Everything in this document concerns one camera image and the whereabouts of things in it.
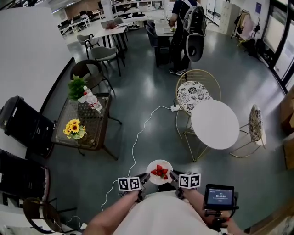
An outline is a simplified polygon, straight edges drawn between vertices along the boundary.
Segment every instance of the ceiling light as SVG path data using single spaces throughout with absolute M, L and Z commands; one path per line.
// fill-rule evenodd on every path
M 58 12 L 59 10 L 60 10 L 60 9 L 57 9 L 56 11 L 52 12 L 52 14 L 55 13 L 55 12 Z
M 67 5 L 65 5 L 65 6 L 70 6 L 70 5 L 72 5 L 72 4 L 74 4 L 74 2 L 72 2 L 72 3 L 70 3 L 70 4 L 67 4 Z

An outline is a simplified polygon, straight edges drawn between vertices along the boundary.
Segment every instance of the gold metal chair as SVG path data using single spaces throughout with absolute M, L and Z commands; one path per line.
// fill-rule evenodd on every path
M 241 128 L 243 127 L 249 127 L 249 132 L 243 131 L 241 130 Z M 232 151 L 230 154 L 234 157 L 239 157 L 239 158 L 245 158 L 245 157 L 249 157 L 252 154 L 254 154 L 261 146 L 265 147 L 266 144 L 266 133 L 265 133 L 265 129 L 264 129 L 264 125 L 263 125 L 263 120 L 262 120 L 262 115 L 261 115 L 261 111 L 260 109 L 256 106 L 253 105 L 251 111 L 250 111 L 250 115 L 249 115 L 249 121 L 248 124 L 240 127 L 240 131 L 246 133 L 246 135 L 250 134 L 250 138 L 251 141 L 237 149 L 235 149 L 234 151 Z M 233 154 L 233 152 L 251 144 L 251 143 L 255 143 L 256 145 L 258 145 L 258 147 L 251 152 L 250 154 L 246 155 L 246 156 L 238 156 Z
M 192 81 L 194 82 L 196 88 L 189 88 L 188 95 L 184 94 L 181 96 L 181 90 L 182 87 L 185 86 L 185 84 L 188 84 L 187 82 Z M 189 121 L 191 119 L 191 113 L 195 105 L 197 105 L 202 100 L 206 99 L 214 99 L 214 100 L 221 100 L 221 88 L 217 82 L 217 80 L 212 76 L 209 72 L 201 70 L 201 69 L 193 69 L 190 71 L 187 71 L 184 73 L 175 89 L 175 95 L 178 101 L 178 104 L 180 105 L 181 109 L 188 115 L 188 121 L 186 124 L 186 130 L 184 131 L 184 135 L 186 138 L 186 141 L 188 143 L 190 153 L 192 155 L 193 161 L 197 161 L 205 152 L 205 150 L 208 148 L 207 146 L 205 149 L 201 152 L 201 154 L 197 157 L 197 159 L 194 158 L 192 150 L 189 145 L 189 141 L 187 139 L 186 134 L 192 134 L 196 135 L 192 129 L 192 125 L 188 127 Z M 176 118 L 176 128 L 179 133 L 180 138 L 182 139 L 180 132 L 177 127 L 177 118 Z

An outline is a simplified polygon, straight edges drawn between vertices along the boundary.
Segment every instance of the white shirt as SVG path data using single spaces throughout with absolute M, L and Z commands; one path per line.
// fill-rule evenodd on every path
M 175 191 L 147 195 L 135 205 L 113 235 L 217 235 Z

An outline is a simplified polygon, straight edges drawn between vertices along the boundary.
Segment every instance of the person's arm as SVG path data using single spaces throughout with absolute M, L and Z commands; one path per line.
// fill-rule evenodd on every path
M 96 215 L 88 224 L 83 235 L 112 234 L 138 199 L 138 193 L 138 190 L 128 193 L 111 207 Z
M 170 18 L 169 26 L 174 27 L 177 19 L 178 19 L 178 15 L 173 13 Z
M 194 210 L 200 215 L 201 219 L 207 224 L 212 224 L 214 216 L 205 217 L 203 210 L 204 196 L 197 192 L 196 190 L 183 189 L 184 197 L 189 201 Z M 222 217 L 230 217 L 228 211 L 223 211 Z M 229 233 L 234 235 L 243 235 L 245 234 L 239 227 L 236 225 L 235 221 L 231 218 L 228 222 L 224 223 L 228 225 L 227 229 Z
M 183 1 L 176 1 L 174 3 L 174 8 L 173 8 L 172 15 L 171 15 L 170 22 L 169 22 L 170 27 L 175 26 L 175 23 L 178 19 L 178 16 L 179 16 L 180 10 L 181 10 L 181 6 L 183 5 L 183 3 L 184 3 Z

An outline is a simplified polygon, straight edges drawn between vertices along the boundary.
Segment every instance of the display screen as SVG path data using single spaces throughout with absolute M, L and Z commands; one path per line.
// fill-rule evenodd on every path
M 232 190 L 209 189 L 207 204 L 231 205 L 232 197 Z

